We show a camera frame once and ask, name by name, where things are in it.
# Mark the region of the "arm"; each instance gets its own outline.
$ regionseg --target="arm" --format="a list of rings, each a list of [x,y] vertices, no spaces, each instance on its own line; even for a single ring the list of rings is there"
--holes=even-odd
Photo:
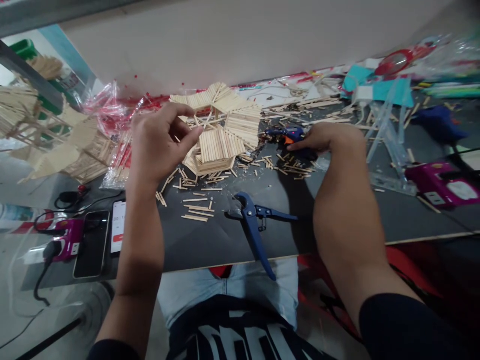
[[[374,295],[401,294],[421,301],[389,265],[363,134],[351,125],[318,124],[289,150],[306,147],[331,151],[313,226],[320,257],[356,328],[360,331],[362,305]]]
[[[192,116],[184,105],[168,104],[155,116],[132,124],[132,163],[126,185],[123,245],[116,294],[96,339],[122,341],[145,358],[152,314],[164,269],[165,245],[155,193],[195,146],[203,131],[190,131],[178,116]]]

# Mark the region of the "black table surface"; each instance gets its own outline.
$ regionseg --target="black table surface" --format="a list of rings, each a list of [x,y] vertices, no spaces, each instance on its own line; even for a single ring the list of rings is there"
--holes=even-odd
[[[442,101],[431,101],[430,106]],[[480,121],[478,102],[455,101],[462,104],[460,112],[454,113],[457,120],[461,121],[461,129],[470,133],[470,137],[460,142],[467,148],[477,148],[480,144]],[[322,118],[332,108],[318,110],[315,118]],[[405,133],[405,147],[413,150],[416,161],[429,163],[443,159],[444,149],[435,143],[423,128],[410,125]],[[261,151],[260,157],[272,156],[276,163],[279,159],[276,144],[268,144]],[[371,172],[381,172],[383,175],[396,177],[395,171],[390,166],[391,160],[383,145],[379,146],[374,159],[370,164]],[[189,177],[193,177],[190,170],[185,170]],[[163,225],[165,239],[165,271],[174,272],[189,269],[214,267],[226,264],[237,264],[255,260],[249,241],[242,228],[241,222],[229,219],[225,212],[240,208],[240,203],[233,199],[233,195],[240,191],[248,193],[255,204],[269,207],[283,213],[297,215],[311,219],[315,196],[325,176],[325,171],[318,169],[306,180],[294,180],[294,175],[282,173],[261,167],[251,166],[243,170],[235,166],[238,178],[230,175],[226,181],[217,184],[191,187],[189,191],[172,187],[170,183],[164,197],[167,208],[158,203],[159,213]],[[113,190],[100,190],[102,179],[99,178],[90,184],[92,188],[85,203],[92,202],[114,195]],[[58,193],[72,191],[77,183],[69,178],[63,178],[58,183]],[[200,191],[201,188],[223,188],[223,191]],[[205,193],[208,199],[213,198],[214,218],[208,222],[199,222],[181,218],[188,213],[182,200],[192,199],[196,196],[193,192]],[[480,231],[480,204],[458,207],[448,214],[458,219],[463,226],[447,216],[437,214],[425,207],[413,196],[386,190],[375,192],[378,201],[382,223],[385,229],[387,244],[397,244],[409,241],[429,240],[433,237],[457,237],[468,230]],[[116,199],[99,203],[92,210],[112,210],[113,203],[125,199],[120,196]],[[198,206],[208,205],[210,202],[199,202]],[[298,222],[282,222],[268,219],[267,229],[261,233],[263,245],[270,259],[291,257],[316,251],[311,220]],[[74,279],[73,270],[75,261],[68,263],[53,263],[43,279],[40,288],[73,285],[92,281],[112,280],[117,276],[119,259],[110,256],[110,239],[106,245],[105,267],[102,276],[89,279]],[[22,290],[32,290],[42,272],[43,265],[29,266]]]

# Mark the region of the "black phone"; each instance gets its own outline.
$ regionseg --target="black phone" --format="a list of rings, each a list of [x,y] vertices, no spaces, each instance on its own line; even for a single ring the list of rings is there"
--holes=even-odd
[[[83,239],[73,269],[74,279],[96,278],[102,274],[110,227],[110,211],[89,212],[85,216]]]

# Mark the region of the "cutter handle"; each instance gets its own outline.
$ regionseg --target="cutter handle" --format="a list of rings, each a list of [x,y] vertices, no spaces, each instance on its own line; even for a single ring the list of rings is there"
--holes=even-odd
[[[255,213],[253,213],[252,215],[248,215],[247,211],[245,210],[242,210],[242,213],[243,218],[246,221],[248,235],[250,236],[250,239],[252,241],[253,251],[256,253],[256,256],[263,265],[263,268],[265,269],[268,277],[273,281],[277,281],[277,277],[275,276],[275,273],[270,266],[269,258],[267,257],[267,253],[265,252],[265,248],[262,243],[262,236],[260,235],[259,231],[257,215]]]

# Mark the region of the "jeans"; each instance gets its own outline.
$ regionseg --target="jeans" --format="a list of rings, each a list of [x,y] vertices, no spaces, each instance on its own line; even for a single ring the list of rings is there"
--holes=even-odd
[[[259,261],[234,265],[230,277],[221,279],[208,269],[162,275],[157,299],[170,329],[187,310],[215,295],[255,301],[280,314],[297,329],[299,266],[297,258],[270,261],[272,281]]]

